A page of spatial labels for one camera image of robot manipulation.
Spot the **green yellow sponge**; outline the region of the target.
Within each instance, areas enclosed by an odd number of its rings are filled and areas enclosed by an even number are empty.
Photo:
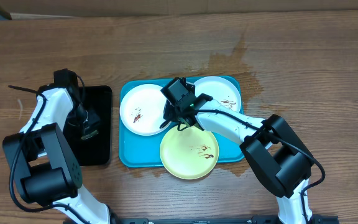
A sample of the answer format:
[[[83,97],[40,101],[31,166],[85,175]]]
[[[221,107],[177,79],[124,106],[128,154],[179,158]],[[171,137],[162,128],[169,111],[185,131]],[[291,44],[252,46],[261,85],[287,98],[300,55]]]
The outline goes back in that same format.
[[[91,139],[99,134],[99,131],[97,129],[93,131],[84,131],[84,133],[81,135],[80,139],[85,141],[87,139]]]

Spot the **white plate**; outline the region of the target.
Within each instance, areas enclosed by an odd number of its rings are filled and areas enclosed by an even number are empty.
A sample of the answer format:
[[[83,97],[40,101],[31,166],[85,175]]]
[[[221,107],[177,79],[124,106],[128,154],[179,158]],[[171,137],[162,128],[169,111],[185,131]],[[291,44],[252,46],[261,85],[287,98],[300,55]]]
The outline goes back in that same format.
[[[230,110],[240,112],[242,106],[240,92],[229,80],[222,77],[204,77],[194,84],[196,96],[204,93]]]
[[[161,86],[143,84],[126,93],[121,101],[119,116],[132,133],[152,136],[165,130],[170,122],[163,118],[166,98]]]

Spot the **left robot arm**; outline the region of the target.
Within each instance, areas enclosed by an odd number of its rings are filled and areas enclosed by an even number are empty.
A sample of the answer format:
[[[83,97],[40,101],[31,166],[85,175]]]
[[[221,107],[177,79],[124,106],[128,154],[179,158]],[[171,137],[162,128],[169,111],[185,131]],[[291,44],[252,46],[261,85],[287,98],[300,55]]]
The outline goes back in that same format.
[[[69,145],[99,134],[101,117],[85,106],[85,84],[79,75],[64,68],[55,71],[53,79],[32,91],[37,100],[32,116],[2,141],[11,199],[29,213],[56,209],[74,223],[111,223],[109,207],[83,185]]]

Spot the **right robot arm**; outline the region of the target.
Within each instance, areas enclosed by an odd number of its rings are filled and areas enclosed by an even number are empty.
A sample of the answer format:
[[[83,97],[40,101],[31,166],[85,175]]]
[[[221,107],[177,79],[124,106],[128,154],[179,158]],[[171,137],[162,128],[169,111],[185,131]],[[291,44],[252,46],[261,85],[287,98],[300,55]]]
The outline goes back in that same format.
[[[230,110],[194,84],[174,78],[161,92],[167,99],[164,118],[217,133],[239,145],[259,182],[277,198],[281,223],[311,223],[309,178],[316,159],[279,115],[253,118]]]

